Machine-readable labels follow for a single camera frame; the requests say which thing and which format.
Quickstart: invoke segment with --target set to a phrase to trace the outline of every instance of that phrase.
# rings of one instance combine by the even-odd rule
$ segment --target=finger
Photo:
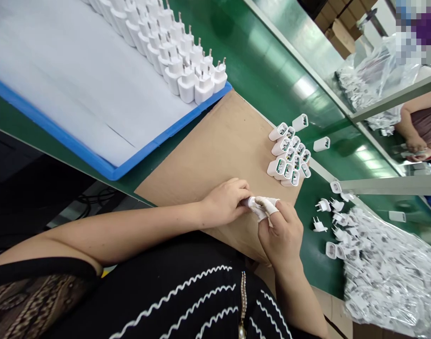
[[[297,217],[297,212],[290,204],[277,201],[276,207],[287,222],[291,222]]]
[[[230,180],[228,180],[226,183],[227,184],[231,184],[232,182],[238,181],[239,178],[231,178]]]
[[[242,199],[250,198],[253,196],[253,193],[245,188],[241,188],[237,190],[238,192],[238,200],[241,201]]]
[[[269,219],[263,219],[258,224],[258,238],[259,241],[265,241],[269,235]]]
[[[237,181],[232,182],[232,184],[236,187],[236,188],[246,188],[246,189],[250,189],[250,186],[248,185],[248,182],[246,180],[243,179],[238,179]]]
[[[278,212],[278,209],[271,203],[267,198],[258,196],[255,198],[255,202],[266,210],[269,215]]]
[[[234,216],[235,218],[239,218],[242,214],[245,213],[249,213],[251,212],[250,208],[245,207],[245,206],[238,206],[235,210],[234,210]]]

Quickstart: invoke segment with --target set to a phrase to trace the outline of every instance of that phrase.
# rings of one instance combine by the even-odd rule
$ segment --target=white power adapter
[[[160,22],[161,28],[168,31],[172,27],[172,23],[175,21],[175,16],[173,14],[173,11],[170,9],[170,4],[168,3],[168,0],[166,0],[166,3],[167,8],[159,11],[158,20]]]
[[[199,65],[200,61],[203,59],[203,47],[201,46],[201,38],[198,38],[198,45],[193,45],[189,51],[189,60],[192,61],[194,65]]]
[[[145,3],[146,11],[152,20],[157,20],[159,11],[162,10],[163,4],[160,0],[148,0]]]
[[[193,42],[194,42],[194,36],[192,35],[192,26],[189,25],[189,33],[186,34],[184,28],[181,31],[182,36],[180,40],[180,48],[179,48],[179,54],[183,59],[186,59],[189,57],[189,53],[192,50]]]
[[[140,18],[140,20],[139,20],[140,32],[137,35],[139,36],[142,50],[140,50],[138,48],[138,51],[140,52],[140,54],[146,56],[148,61],[152,64],[153,61],[151,59],[150,53],[148,52],[148,44],[150,43],[150,39],[148,38],[148,34],[150,32],[151,24],[150,24],[150,26],[148,26],[148,24],[149,24],[149,22],[148,22],[147,17],[144,17],[144,20],[142,20],[142,18]]]
[[[198,81],[195,83],[195,102],[197,105],[208,100],[214,93],[214,83],[211,76],[201,71]]]
[[[125,13],[125,5],[124,0],[112,0],[113,7],[111,8],[111,14],[117,24],[118,30],[121,32],[121,35],[125,39],[126,43],[129,46],[135,47],[134,41],[131,38],[131,33],[129,33],[129,29],[126,26],[126,20],[128,18]]]
[[[158,50],[159,50],[158,60],[159,60],[160,69],[161,69],[162,75],[164,76],[165,82],[168,83],[168,78],[167,76],[165,76],[165,69],[168,67],[169,62],[172,58],[170,51],[174,49],[172,49],[173,45],[171,43],[162,41],[163,38],[161,38],[160,34],[159,34],[159,38],[160,38],[160,45],[158,47]]]
[[[117,23],[115,22],[115,19],[111,13],[112,3],[110,2],[110,0],[97,0],[97,1],[99,1],[99,5],[101,8],[101,12],[104,16],[104,19],[106,19],[106,21],[110,23],[113,30],[117,32],[118,35],[121,35],[120,29],[118,28]]]
[[[195,98],[195,83],[198,77],[191,67],[185,67],[183,64],[183,74],[178,79],[179,96],[185,103],[191,103]]]
[[[154,70],[162,75],[162,69],[160,67],[159,62],[159,45],[160,45],[160,39],[159,34],[157,32],[152,32],[148,35],[148,39],[150,42],[148,43],[148,53],[151,57],[151,63],[154,66]]]
[[[219,60],[219,62],[217,63],[217,67],[214,69],[214,73],[212,74],[212,82],[214,83],[214,93],[217,93],[222,88],[224,88],[226,84],[226,80],[228,79],[228,75],[226,75],[225,61],[226,61],[225,57],[223,58],[223,64],[220,64],[220,60]]]
[[[183,60],[178,56],[172,56],[165,69],[165,74],[168,77],[168,89],[173,94],[179,95],[178,79],[183,74]]]
[[[172,22],[172,27],[170,28],[170,34],[172,36],[172,39],[175,40],[179,45],[184,32],[184,24],[181,21],[181,12],[178,12],[178,19],[179,21],[176,22],[175,17],[173,16],[173,22]]]
[[[134,45],[136,46],[137,50],[140,54],[145,55],[145,51],[142,46],[142,42],[139,37],[140,32],[140,16],[137,12],[137,7],[134,2],[131,2],[132,0],[126,1],[126,7],[125,12],[128,16],[128,19],[126,20],[126,26],[128,27],[129,34],[131,35],[132,41],[134,42]]]

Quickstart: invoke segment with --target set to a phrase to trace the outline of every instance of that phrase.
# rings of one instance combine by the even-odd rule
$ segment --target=woman
[[[394,127],[406,140],[412,153],[423,154],[408,157],[419,162],[431,157],[431,92],[406,102],[400,111],[401,121]]]
[[[200,202],[77,220],[14,246],[0,255],[0,338],[328,338],[290,204],[257,198],[278,301],[235,250],[189,233],[249,212],[250,196],[233,178]]]

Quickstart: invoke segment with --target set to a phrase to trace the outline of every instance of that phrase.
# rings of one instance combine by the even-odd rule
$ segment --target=plastic bag
[[[355,110],[359,111],[415,82],[420,64],[399,65],[396,58],[395,36],[384,38],[357,67],[355,55],[350,55],[336,71],[338,81]],[[368,118],[372,129],[393,131],[400,121],[403,104]]]
[[[431,246],[360,208],[349,215],[358,236],[342,245],[346,313],[357,323],[431,339]],[[349,255],[353,249],[359,258]]]

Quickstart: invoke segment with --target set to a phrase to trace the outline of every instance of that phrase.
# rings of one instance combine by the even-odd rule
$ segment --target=cardboard box
[[[332,28],[325,32],[325,36],[332,43],[333,47],[343,57],[347,58],[350,54],[355,53],[355,40],[349,34],[339,19],[333,22]]]
[[[355,41],[363,35],[357,26],[353,26],[351,29],[349,29],[349,34]]]
[[[322,13],[319,13],[316,19],[314,19],[314,22],[323,33],[325,33],[327,28],[331,25],[331,23],[328,22],[327,19],[325,19],[325,16],[323,16]]]
[[[347,29],[352,28],[357,24],[357,20],[355,20],[348,8],[346,8],[346,10],[340,15],[339,19]]]
[[[329,24],[332,24],[332,22],[335,21],[337,14],[329,3],[326,3],[320,12],[325,17],[325,19],[327,19]]]
[[[369,12],[377,2],[377,0],[360,0],[360,1],[367,12]]]
[[[357,21],[361,20],[361,18],[366,13],[366,9],[363,7],[363,4],[360,0],[353,0],[348,9]]]
[[[346,5],[343,0],[328,0],[328,3],[333,8],[336,15],[340,14]]]

